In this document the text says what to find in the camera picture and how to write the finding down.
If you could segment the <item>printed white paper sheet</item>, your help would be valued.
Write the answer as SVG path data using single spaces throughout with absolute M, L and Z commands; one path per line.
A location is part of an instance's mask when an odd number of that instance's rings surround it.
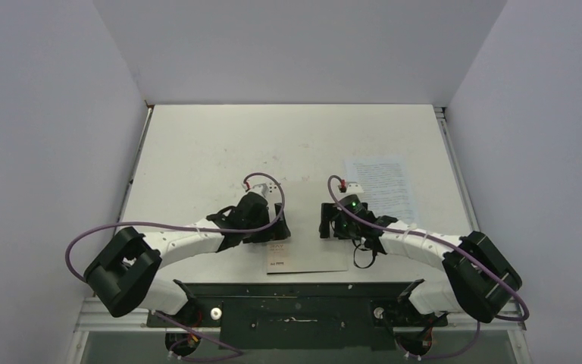
M 363 189 L 361 200 L 375 215 L 418 223 L 418 207 L 406 164 L 398 155 L 355 157 L 345 160 L 346 179 Z

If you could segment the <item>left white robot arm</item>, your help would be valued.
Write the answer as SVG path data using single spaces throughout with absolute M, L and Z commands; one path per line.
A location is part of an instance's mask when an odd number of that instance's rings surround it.
M 196 316 L 191 294 L 178 280 L 158 278 L 158 270 L 241 243 L 288 238 L 285 202 L 269 202 L 266 194 L 250 190 L 236 206 L 221 209 L 181 230 L 170 227 L 143 234 L 134 227 L 125 227 L 86 268 L 85 282 L 115 318 L 140 308 L 163 312 L 176 326 L 187 326 Z

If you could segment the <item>cream and black file folder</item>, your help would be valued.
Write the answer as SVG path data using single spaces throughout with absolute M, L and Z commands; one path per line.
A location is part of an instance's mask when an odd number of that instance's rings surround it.
M 283 181 L 284 218 L 290 237 L 267 243 L 267 276 L 349 270 L 349 248 L 338 239 L 321 238 L 321 204 L 329 202 L 320 181 Z

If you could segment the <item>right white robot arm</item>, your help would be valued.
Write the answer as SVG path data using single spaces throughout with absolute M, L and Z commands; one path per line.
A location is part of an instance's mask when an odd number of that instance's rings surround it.
M 522 285 L 486 234 L 429 232 L 392 216 L 376 216 L 356 195 L 322 203 L 318 230 L 321 238 L 359 242 L 373 256 L 403 256 L 445 274 L 441 281 L 414 282 L 400 293 L 398 314 L 407 325 L 444 312 L 463 312 L 483 323 L 503 319 L 501 311 Z

